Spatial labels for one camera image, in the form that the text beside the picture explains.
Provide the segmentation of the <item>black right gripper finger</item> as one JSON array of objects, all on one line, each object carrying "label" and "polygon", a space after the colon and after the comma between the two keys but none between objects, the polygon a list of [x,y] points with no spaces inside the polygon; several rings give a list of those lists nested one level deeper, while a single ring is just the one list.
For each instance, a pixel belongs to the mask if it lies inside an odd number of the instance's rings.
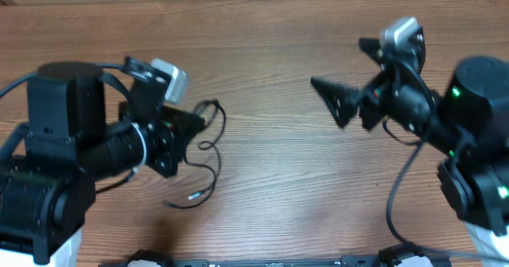
[{"label": "black right gripper finger", "polygon": [[380,45],[379,39],[363,38],[358,41],[359,49],[369,56],[378,66],[383,65],[384,52]]},{"label": "black right gripper finger", "polygon": [[354,87],[313,76],[311,85],[322,98],[336,124],[343,129],[357,115],[362,92]]}]

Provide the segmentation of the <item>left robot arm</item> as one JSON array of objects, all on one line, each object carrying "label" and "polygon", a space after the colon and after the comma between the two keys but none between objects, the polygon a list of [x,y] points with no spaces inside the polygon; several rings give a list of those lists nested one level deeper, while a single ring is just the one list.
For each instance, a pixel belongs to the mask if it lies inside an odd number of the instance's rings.
[{"label": "left robot arm", "polygon": [[1,252],[53,263],[81,231],[98,181],[177,173],[204,119],[177,108],[186,75],[161,60],[59,61],[24,75],[29,118],[1,148]]}]

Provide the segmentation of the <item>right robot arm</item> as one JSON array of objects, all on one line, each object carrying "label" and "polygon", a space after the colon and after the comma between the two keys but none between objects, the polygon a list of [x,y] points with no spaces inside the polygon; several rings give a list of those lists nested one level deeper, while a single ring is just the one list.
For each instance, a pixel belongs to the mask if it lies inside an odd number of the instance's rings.
[{"label": "right robot arm", "polygon": [[360,39],[359,48],[380,68],[366,86],[316,76],[310,81],[335,123],[345,127],[359,117],[363,128],[372,130],[394,121],[415,136],[415,152],[430,145],[443,153],[437,168],[441,191],[476,247],[461,256],[486,266],[507,265],[507,62],[465,58],[439,94],[421,76],[425,36],[416,19],[400,19],[378,37]]}]

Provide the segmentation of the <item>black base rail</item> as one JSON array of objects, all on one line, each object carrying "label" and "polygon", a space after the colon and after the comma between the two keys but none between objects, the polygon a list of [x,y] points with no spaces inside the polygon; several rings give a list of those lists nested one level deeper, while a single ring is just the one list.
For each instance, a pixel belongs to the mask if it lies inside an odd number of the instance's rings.
[{"label": "black base rail", "polygon": [[167,267],[451,267],[448,256],[425,256],[405,250],[402,246],[379,251],[377,254],[343,255],[326,259],[277,259],[247,261],[208,261],[205,259],[173,259],[168,254],[139,250],[124,261],[101,263],[99,267],[167,266]]}]

